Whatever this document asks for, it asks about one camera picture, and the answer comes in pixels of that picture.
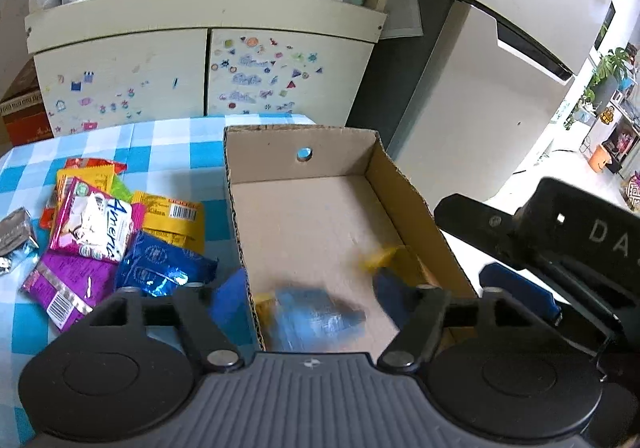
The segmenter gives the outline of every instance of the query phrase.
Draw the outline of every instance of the white floor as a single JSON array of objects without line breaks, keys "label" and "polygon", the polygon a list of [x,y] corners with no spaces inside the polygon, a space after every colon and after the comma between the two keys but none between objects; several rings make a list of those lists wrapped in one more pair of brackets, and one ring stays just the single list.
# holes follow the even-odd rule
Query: white floor
[{"label": "white floor", "polygon": [[[564,151],[551,152],[548,158],[545,158],[533,168],[512,175],[497,195],[486,203],[501,211],[513,214],[516,209],[527,202],[542,177],[561,179],[606,201],[626,208],[624,199],[619,192],[620,183],[622,182],[620,176],[612,174],[607,169],[604,169],[601,173],[596,173],[580,153]],[[496,260],[451,235],[445,233],[445,237],[463,271],[471,280],[476,292],[480,294],[479,272],[486,264]],[[522,271],[520,274],[549,289],[528,271]],[[554,293],[554,295],[556,299],[565,301],[557,293]]]}]

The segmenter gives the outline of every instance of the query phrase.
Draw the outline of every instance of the checkered tablecloth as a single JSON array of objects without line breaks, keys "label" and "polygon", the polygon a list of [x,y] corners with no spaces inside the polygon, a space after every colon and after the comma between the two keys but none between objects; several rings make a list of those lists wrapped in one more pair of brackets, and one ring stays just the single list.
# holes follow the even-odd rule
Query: checkered tablecloth
[{"label": "checkered tablecloth", "polygon": [[[232,115],[129,124],[20,146],[0,158],[0,218],[24,206],[34,227],[67,157],[101,157],[127,163],[130,190],[202,201],[206,212],[205,254],[220,269],[239,266],[228,218],[223,130],[235,124],[312,124],[301,115]],[[40,234],[40,243],[46,236]],[[41,307],[19,288],[33,268],[25,262],[0,276],[0,448],[33,436],[18,399],[24,365],[56,337]]]}]

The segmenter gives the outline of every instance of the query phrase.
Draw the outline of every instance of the shelf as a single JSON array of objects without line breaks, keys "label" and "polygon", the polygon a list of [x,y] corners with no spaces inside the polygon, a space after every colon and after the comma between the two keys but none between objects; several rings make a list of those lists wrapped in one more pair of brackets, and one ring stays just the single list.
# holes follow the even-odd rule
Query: shelf
[{"label": "shelf", "polygon": [[33,12],[25,28],[35,54],[120,34],[193,28],[283,30],[376,43],[385,18],[333,0],[86,0]]}]

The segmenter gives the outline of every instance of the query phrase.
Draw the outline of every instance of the refrigerator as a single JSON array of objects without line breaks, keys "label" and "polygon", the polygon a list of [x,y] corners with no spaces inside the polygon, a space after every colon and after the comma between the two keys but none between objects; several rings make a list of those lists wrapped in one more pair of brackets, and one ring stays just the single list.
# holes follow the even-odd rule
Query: refrigerator
[{"label": "refrigerator", "polygon": [[374,128],[433,206],[491,198],[562,103],[611,0],[419,0],[424,36],[386,40],[348,126]]}]

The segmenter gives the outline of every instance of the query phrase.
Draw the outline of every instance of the purple snack package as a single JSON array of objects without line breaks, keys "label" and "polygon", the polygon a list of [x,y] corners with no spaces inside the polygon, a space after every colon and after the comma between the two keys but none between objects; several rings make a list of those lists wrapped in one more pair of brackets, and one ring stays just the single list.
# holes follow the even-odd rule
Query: purple snack package
[{"label": "purple snack package", "polygon": [[58,212],[49,247],[119,263],[141,227],[145,206],[130,205],[74,177]]},{"label": "purple snack package", "polygon": [[117,269],[113,263],[49,250],[22,288],[64,332],[113,293]]}]

